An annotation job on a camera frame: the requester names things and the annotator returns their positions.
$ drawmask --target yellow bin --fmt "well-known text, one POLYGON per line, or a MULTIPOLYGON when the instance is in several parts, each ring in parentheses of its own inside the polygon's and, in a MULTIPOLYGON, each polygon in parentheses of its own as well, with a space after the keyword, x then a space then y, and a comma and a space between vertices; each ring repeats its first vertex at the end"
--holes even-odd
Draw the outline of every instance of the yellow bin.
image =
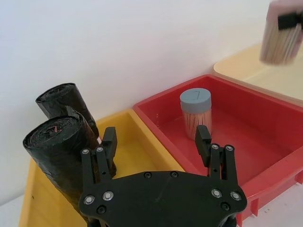
MULTIPOLYGON (((115 126, 117 178, 144 171, 184 171, 133 110, 97 121, 100 135, 115 126)), ((86 223, 31 160, 19 227, 86 227, 86 223)))

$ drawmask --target white wall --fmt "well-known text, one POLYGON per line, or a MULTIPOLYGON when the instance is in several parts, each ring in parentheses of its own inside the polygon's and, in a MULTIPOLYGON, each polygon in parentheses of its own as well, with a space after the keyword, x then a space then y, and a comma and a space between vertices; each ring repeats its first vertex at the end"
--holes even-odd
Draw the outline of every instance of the white wall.
POLYGON ((259 42, 268 3, 1 0, 0 205, 24 191, 40 93, 75 82, 95 119, 129 108, 259 42))

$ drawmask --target red plastic container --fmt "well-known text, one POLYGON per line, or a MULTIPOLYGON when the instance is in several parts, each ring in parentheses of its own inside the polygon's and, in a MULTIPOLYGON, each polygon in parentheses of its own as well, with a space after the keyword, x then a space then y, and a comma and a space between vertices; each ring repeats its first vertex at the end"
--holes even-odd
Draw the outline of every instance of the red plastic container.
POLYGON ((235 147, 239 184, 248 206, 238 224, 296 182, 303 183, 303 108, 229 81, 204 75, 136 104, 134 110, 187 171, 206 175, 186 136, 180 94, 202 87, 212 94, 213 142, 235 147))

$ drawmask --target gray lid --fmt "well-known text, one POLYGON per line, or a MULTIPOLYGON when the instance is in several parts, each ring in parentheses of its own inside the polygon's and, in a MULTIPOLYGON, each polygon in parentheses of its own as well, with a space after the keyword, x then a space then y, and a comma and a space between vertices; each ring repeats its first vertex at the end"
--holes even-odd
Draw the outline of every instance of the gray lid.
POLYGON ((204 88, 192 88, 180 95, 181 109, 189 114, 203 113, 212 108, 211 94, 204 88))

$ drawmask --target black plastic bag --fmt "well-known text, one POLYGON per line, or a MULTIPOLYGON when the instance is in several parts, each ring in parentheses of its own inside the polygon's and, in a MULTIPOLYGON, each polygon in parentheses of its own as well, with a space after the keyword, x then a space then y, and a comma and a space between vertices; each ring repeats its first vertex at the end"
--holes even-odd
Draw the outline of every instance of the black plastic bag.
POLYGON ((36 99, 36 103, 48 119, 68 115, 68 108, 73 108, 83 115, 98 138, 99 131, 96 122, 74 83, 61 84, 45 91, 36 99))
POLYGON ((83 192, 80 152, 98 146, 95 134, 83 116, 52 118, 32 130, 23 140, 23 146, 53 185, 79 211, 83 192))

